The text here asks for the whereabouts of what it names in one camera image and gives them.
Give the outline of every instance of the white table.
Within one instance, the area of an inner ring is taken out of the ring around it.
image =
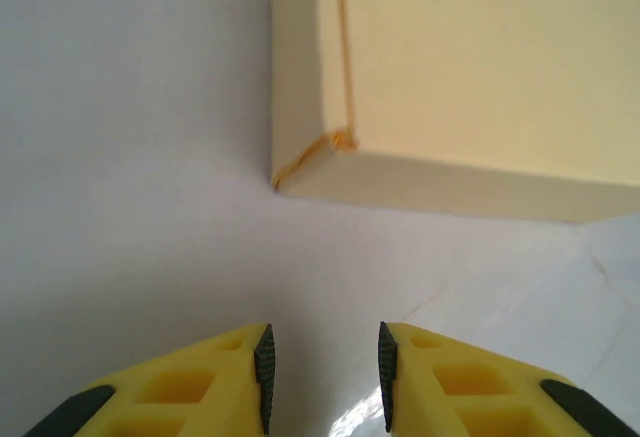
[[[566,374],[640,429],[640,216],[280,197],[269,45],[268,0],[0,0],[0,435],[255,321],[273,435],[382,435],[383,319]]]

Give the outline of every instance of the cardboard box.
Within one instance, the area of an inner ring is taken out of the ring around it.
[[[273,185],[592,221],[640,211],[640,0],[272,0]]]

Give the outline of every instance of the white surface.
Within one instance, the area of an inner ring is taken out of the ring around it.
[[[268,24],[268,0],[0,0],[0,435],[263,320],[275,436],[383,435],[382,319],[566,374],[640,429],[640,216],[273,194]]]

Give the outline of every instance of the black rubber pad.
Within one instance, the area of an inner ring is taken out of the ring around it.
[[[115,393],[113,387],[101,385],[69,397],[25,437],[73,437]]]
[[[378,371],[380,372],[380,389],[382,390],[382,407],[384,409],[385,429],[391,432],[393,423],[393,381],[396,379],[398,366],[398,344],[391,335],[387,324],[380,322],[378,334]]]
[[[540,387],[593,437],[640,437],[584,390],[557,380],[543,380]]]
[[[265,435],[269,435],[273,386],[276,378],[276,348],[273,341],[273,328],[267,325],[258,346],[253,351],[256,366],[256,381],[260,384],[260,418]]]

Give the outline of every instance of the white background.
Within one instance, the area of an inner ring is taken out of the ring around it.
[[[383,319],[563,373],[640,429],[640,216],[280,197],[269,49],[268,0],[0,0],[0,435],[254,321],[273,435],[382,435]]]

